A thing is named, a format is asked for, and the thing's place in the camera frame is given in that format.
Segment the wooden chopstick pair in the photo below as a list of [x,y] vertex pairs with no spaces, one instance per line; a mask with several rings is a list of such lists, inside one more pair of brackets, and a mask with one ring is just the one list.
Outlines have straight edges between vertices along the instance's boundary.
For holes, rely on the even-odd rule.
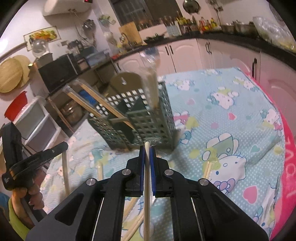
[[140,52],[140,58],[144,64],[140,67],[142,87],[150,109],[156,109],[159,105],[157,66],[159,52],[157,48],[148,48]]
[[157,137],[144,139],[145,164],[144,164],[144,240],[149,240],[151,235],[151,205],[152,205],[152,176],[150,165],[150,148],[160,141]]
[[63,177],[64,177],[64,185],[65,185],[65,194],[69,196],[71,193],[70,184],[69,184],[69,176],[68,176],[68,161],[67,161],[67,152],[62,153],[62,168],[63,168]]
[[110,118],[109,121],[111,123],[129,122],[128,118],[126,118],[126,117],[123,117],[123,118]]
[[74,85],[79,85],[82,89],[84,89],[89,95],[91,95],[99,104],[105,107],[108,111],[114,114],[117,118],[121,119],[126,125],[134,130],[134,127],[129,122],[129,120],[117,109],[115,109],[111,104],[109,104],[104,96],[102,96],[99,92],[95,91],[88,83],[84,80],[77,78],[73,82]]
[[97,117],[97,118],[101,117],[101,114],[89,102],[87,102],[78,93],[76,93],[69,85],[65,85],[62,90],[64,93],[67,94],[67,96],[72,98],[80,106],[82,106],[88,112],[92,113],[95,117]]
[[130,240],[139,229],[144,219],[144,198],[128,197],[125,199],[121,240]]

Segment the dark kitchen window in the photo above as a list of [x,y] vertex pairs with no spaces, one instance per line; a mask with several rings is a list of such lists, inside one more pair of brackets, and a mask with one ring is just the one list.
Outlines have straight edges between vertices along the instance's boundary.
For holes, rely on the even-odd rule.
[[166,17],[176,18],[181,10],[174,0],[116,0],[109,1],[121,25],[129,22],[159,24]]

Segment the white plastic drawer unit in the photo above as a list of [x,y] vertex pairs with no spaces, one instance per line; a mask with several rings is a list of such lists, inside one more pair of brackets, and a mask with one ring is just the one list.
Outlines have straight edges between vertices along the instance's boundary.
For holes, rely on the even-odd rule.
[[40,96],[22,108],[13,124],[22,136],[24,158],[67,140],[62,128],[46,110],[45,99]]

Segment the red plastic basin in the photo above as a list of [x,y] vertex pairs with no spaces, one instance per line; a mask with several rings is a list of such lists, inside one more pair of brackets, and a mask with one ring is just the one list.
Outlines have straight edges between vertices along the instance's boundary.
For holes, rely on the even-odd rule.
[[24,106],[28,104],[26,91],[21,92],[8,106],[4,113],[4,117],[10,121],[14,121]]

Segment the hello kitty table cloth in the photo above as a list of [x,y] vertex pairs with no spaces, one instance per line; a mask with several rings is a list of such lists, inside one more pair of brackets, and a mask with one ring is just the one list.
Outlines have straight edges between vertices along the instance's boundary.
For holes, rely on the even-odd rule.
[[[275,202],[281,194],[285,134],[280,112],[251,77],[240,69],[207,69],[159,77],[166,83],[177,146],[157,148],[157,156],[186,178],[203,176],[250,216],[268,238],[275,227]],[[75,190],[88,178],[109,178],[136,157],[138,150],[112,150],[85,120],[68,140],[69,181]],[[64,198],[61,156],[50,164],[41,184],[49,213]],[[151,240],[173,240],[169,198],[158,198],[151,209]]]

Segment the stacked steel pots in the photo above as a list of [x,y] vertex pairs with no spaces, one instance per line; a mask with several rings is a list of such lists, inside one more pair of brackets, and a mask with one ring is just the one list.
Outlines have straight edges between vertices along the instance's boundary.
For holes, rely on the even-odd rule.
[[78,123],[78,121],[84,116],[82,107],[74,100],[65,104],[60,111],[70,125]]

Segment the pink love towel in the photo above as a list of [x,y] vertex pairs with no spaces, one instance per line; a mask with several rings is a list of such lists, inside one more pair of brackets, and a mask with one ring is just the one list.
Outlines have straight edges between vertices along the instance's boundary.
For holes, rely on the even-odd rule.
[[214,230],[221,240],[295,240],[295,143],[273,100],[240,69],[227,97],[234,120],[208,141],[203,161],[219,160],[210,182],[235,206]]

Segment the blue canister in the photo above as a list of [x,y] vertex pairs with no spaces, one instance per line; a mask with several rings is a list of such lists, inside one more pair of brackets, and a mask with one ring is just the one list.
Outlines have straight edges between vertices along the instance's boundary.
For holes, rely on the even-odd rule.
[[78,94],[84,98],[86,101],[88,101],[91,105],[96,106],[97,101],[85,90],[80,90]]

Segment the round bamboo tray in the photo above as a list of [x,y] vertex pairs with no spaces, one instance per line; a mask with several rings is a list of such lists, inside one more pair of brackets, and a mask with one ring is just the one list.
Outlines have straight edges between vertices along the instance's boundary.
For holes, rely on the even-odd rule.
[[1,63],[0,70],[0,91],[8,93],[15,89],[23,76],[23,69],[20,62],[14,58],[9,58]]

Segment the green plastic utensil basket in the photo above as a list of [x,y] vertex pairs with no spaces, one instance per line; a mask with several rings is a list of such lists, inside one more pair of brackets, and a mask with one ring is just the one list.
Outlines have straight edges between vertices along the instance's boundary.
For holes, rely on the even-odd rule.
[[150,109],[137,73],[122,72],[111,78],[106,100],[120,111],[134,127],[124,122],[111,123],[116,118],[101,104],[97,105],[100,118],[93,114],[89,124],[103,137],[111,149],[137,149],[148,137],[160,138],[156,146],[173,150],[177,144],[176,127],[165,82],[159,81],[159,105]]

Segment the black microwave oven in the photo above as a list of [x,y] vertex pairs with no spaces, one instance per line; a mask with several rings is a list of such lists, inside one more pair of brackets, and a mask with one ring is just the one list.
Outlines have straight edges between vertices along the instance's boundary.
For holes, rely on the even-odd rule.
[[41,78],[49,93],[55,92],[81,71],[73,54],[66,54],[39,68]]

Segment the white water heater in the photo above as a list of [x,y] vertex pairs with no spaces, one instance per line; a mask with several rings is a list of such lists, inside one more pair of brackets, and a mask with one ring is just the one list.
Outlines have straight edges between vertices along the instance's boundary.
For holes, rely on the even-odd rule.
[[92,7],[92,3],[92,0],[47,0],[43,7],[43,16],[83,13]]

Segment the black wok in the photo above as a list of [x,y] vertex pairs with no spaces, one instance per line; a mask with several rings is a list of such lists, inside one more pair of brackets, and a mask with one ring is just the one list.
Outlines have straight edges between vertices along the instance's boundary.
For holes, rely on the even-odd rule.
[[144,42],[146,44],[153,44],[153,43],[157,43],[159,41],[162,41],[163,39],[165,39],[164,34],[162,34],[162,35],[155,34],[152,37],[147,37],[146,39],[144,39]]

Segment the wooden cutting board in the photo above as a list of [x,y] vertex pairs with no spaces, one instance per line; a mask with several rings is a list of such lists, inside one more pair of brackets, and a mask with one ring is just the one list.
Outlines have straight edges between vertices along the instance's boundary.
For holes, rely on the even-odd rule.
[[137,30],[135,22],[129,22],[119,27],[119,32],[126,34],[130,42],[136,43],[137,45],[142,44],[142,38]]

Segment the blue knife block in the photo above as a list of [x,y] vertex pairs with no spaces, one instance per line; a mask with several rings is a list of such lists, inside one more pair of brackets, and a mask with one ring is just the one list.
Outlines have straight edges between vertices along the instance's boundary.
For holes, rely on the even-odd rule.
[[169,37],[178,37],[182,35],[179,26],[175,23],[170,23],[169,25],[166,25],[166,31]]

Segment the steel pot on counter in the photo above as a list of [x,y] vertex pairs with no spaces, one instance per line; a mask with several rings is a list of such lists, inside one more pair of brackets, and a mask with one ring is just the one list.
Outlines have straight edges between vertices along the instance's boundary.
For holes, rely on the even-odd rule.
[[238,20],[233,22],[236,32],[244,36],[257,36],[258,32],[253,22],[243,23]]

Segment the clear plastic bag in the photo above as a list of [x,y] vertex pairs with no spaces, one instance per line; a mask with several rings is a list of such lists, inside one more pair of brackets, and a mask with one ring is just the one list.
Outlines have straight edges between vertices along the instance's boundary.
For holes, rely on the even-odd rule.
[[253,23],[262,39],[295,53],[295,39],[289,31],[261,16],[254,16]]

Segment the hanging pot lid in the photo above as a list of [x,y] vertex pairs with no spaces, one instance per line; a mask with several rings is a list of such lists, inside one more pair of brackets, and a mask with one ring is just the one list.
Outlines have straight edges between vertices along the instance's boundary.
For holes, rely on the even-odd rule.
[[184,0],[183,1],[183,9],[188,14],[194,14],[194,13],[198,14],[200,12],[200,10],[201,10],[201,6],[195,0]]

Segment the glass lid on wall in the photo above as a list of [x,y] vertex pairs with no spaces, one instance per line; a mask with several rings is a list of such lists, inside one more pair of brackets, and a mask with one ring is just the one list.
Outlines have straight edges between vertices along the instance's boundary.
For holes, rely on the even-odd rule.
[[32,42],[32,52],[36,58],[40,58],[50,52],[48,42],[44,39],[36,39]]

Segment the fruit picture frame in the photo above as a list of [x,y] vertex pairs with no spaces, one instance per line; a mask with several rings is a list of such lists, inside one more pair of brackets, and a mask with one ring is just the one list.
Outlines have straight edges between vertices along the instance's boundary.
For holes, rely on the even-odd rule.
[[27,51],[31,51],[34,40],[42,39],[50,43],[61,39],[56,26],[51,26],[28,33],[24,35],[23,38],[24,41],[27,43]]

